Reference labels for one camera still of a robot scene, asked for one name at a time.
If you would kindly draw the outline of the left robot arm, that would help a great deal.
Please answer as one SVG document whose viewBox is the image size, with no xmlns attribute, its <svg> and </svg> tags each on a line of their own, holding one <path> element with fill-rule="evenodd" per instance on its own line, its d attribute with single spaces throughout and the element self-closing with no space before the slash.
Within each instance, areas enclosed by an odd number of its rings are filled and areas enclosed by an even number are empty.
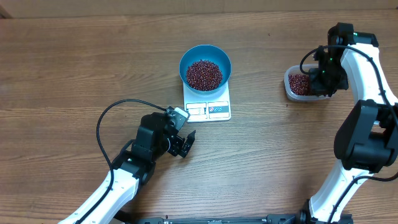
<svg viewBox="0 0 398 224">
<path fill-rule="evenodd" d="M 61 223 L 119 223 L 115 216 L 148 183 L 159 157 L 166 152 L 173 156 L 187 156 L 195 140 L 195 132 L 186 139 L 178 136 L 178 132 L 189 116 L 180 108 L 143 116 L 136 138 L 122 148 L 102 184 Z"/>
</svg>

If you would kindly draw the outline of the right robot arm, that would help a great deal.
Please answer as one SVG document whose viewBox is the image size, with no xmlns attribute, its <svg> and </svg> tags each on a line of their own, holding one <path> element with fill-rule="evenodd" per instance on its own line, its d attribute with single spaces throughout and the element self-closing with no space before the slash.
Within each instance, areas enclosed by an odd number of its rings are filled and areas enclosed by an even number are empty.
<svg viewBox="0 0 398 224">
<path fill-rule="evenodd" d="M 331 29 L 327 45 L 311 51 L 318 61 L 318 68 L 306 72 L 312 91 L 332 95 L 345 82 L 356 103 L 335 136 L 337 161 L 308 200 L 301 223 L 351 223 L 341 213 L 365 181 L 397 178 L 375 176 L 397 159 L 397 97 L 382 72 L 378 47 L 374 34 Z"/>
</svg>

